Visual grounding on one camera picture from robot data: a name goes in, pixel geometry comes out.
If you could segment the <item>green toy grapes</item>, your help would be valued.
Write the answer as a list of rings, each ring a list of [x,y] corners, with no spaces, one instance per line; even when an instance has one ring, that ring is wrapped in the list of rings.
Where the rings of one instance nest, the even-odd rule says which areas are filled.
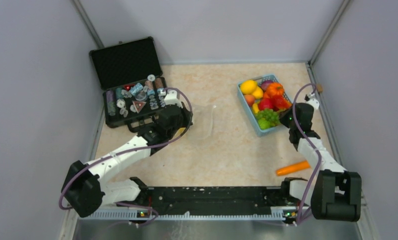
[[[265,109],[259,111],[259,113],[255,116],[257,122],[259,119],[266,119],[272,123],[272,127],[276,127],[280,124],[279,121],[279,113],[277,111],[273,111],[272,109]]]

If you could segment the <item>clear dotted zip bag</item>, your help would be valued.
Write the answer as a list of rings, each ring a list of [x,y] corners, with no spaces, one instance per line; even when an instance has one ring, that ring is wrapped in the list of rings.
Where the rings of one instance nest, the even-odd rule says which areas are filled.
[[[184,110],[187,110],[186,120],[189,120],[190,113],[193,114],[191,125],[187,133],[183,135],[183,138],[187,138],[191,142],[200,142],[209,138],[212,134],[213,129],[213,113],[215,105],[192,105],[192,109],[186,105]]]

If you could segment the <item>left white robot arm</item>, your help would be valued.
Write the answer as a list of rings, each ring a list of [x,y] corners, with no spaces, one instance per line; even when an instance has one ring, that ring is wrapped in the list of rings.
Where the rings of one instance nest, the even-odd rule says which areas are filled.
[[[78,160],[70,166],[58,200],[60,209],[73,209],[84,218],[102,206],[128,201],[141,207],[147,202],[148,194],[134,180],[114,183],[110,180],[132,164],[180,139],[193,124],[193,108],[187,96],[174,87],[164,91],[165,107],[152,126],[98,159],[87,163]],[[176,136],[179,129],[184,131]]]

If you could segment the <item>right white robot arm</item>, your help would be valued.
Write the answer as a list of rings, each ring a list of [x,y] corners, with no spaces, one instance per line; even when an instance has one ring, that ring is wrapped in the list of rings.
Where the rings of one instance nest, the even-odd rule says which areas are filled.
[[[309,208],[299,213],[308,214],[318,220],[357,222],[361,217],[362,179],[357,172],[346,170],[324,147],[320,136],[312,130],[314,111],[320,106],[316,98],[305,98],[305,102],[280,114],[280,123],[289,129],[289,141],[300,153],[313,173],[309,180],[289,179],[289,187],[280,192],[280,200],[286,206]]]

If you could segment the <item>red toy pepper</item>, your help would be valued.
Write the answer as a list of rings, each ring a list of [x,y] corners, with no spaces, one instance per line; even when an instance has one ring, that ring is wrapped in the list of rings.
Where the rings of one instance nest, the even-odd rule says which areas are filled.
[[[292,106],[292,104],[281,95],[274,96],[271,101],[278,110],[287,110]]]

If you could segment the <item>orange toy pumpkin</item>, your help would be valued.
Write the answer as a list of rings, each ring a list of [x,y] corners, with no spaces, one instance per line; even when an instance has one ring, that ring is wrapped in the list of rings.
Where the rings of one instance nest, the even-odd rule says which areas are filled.
[[[277,96],[283,96],[285,89],[282,84],[278,82],[272,82],[266,88],[265,93],[269,98],[273,98]]]

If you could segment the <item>red toy apple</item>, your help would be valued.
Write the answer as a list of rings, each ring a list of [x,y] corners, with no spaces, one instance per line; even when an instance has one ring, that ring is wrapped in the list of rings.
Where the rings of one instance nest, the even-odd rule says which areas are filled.
[[[260,111],[264,111],[266,109],[273,109],[274,105],[270,98],[262,98],[261,101],[258,103],[258,109]]]

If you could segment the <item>green toy lime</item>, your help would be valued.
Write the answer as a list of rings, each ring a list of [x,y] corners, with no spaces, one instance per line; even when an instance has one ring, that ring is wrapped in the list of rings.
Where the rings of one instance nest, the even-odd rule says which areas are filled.
[[[273,127],[272,123],[265,118],[261,118],[257,121],[258,126],[261,130],[267,130]]]

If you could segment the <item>purple toy onion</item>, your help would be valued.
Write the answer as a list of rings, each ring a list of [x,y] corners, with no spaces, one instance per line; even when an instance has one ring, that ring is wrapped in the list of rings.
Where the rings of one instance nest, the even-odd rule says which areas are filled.
[[[267,88],[269,87],[270,84],[272,84],[273,81],[272,80],[264,80],[260,83],[260,88],[265,92],[267,90]]]

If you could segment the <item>yellow toy banana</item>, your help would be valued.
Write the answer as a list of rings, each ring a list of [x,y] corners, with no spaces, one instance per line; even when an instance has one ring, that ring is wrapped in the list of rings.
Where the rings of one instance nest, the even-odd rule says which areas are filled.
[[[255,102],[253,103],[251,110],[253,112],[254,115],[257,115],[260,112],[259,106],[258,104]]]

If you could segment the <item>orange toy carrot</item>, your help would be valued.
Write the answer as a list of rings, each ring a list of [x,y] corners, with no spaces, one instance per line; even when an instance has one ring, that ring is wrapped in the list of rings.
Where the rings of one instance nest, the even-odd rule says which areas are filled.
[[[284,176],[284,175],[288,175],[291,173],[295,173],[298,171],[302,171],[305,169],[309,169],[311,166],[309,165],[309,163],[307,161],[301,161],[295,164],[291,164],[282,168],[279,168],[275,171],[275,174],[277,176]]]

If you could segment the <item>toy peach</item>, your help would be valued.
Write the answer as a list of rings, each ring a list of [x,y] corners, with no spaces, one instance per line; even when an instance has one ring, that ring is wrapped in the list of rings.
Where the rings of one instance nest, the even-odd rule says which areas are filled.
[[[256,102],[256,98],[252,94],[245,94],[243,97],[249,107],[252,107]]]

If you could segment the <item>black poker chip case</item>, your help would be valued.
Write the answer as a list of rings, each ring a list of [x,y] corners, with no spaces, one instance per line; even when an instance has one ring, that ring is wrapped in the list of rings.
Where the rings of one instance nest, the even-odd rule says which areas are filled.
[[[158,117],[167,87],[153,37],[91,50],[89,58],[103,90],[105,123],[135,133]]]

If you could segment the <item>yellow toy lemon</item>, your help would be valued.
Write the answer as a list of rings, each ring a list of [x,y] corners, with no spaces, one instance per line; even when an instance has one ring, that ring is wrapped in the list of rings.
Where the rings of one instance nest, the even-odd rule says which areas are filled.
[[[239,89],[243,95],[251,95],[257,87],[257,82],[252,79],[246,80],[239,85]]]

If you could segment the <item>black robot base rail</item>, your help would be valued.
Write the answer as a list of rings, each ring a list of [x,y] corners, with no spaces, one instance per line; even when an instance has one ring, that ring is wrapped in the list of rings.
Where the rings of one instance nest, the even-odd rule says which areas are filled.
[[[299,206],[299,199],[280,186],[141,187],[130,204],[151,207],[160,216],[270,215],[276,207]]]

